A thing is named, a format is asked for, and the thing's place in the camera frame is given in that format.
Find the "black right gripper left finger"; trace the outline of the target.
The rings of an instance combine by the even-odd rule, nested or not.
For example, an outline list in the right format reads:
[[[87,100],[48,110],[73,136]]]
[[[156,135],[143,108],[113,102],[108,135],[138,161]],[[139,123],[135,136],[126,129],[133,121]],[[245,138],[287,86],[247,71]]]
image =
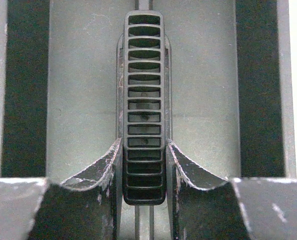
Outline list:
[[[122,140],[76,175],[0,178],[0,240],[115,240],[122,206]]]

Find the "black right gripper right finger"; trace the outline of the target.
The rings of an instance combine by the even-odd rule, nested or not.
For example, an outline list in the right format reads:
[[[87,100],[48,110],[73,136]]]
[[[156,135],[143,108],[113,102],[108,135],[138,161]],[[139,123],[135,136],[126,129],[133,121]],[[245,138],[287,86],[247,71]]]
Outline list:
[[[297,179],[223,179],[170,139],[166,171],[174,240],[297,240]]]

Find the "black tool box tray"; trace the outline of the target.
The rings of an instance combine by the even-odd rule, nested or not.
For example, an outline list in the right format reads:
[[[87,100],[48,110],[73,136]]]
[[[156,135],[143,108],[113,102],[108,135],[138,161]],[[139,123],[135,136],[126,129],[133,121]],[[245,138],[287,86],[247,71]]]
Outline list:
[[[296,179],[288,33],[281,0],[0,0],[0,178],[61,184],[121,139],[116,240],[173,240],[168,140]]]

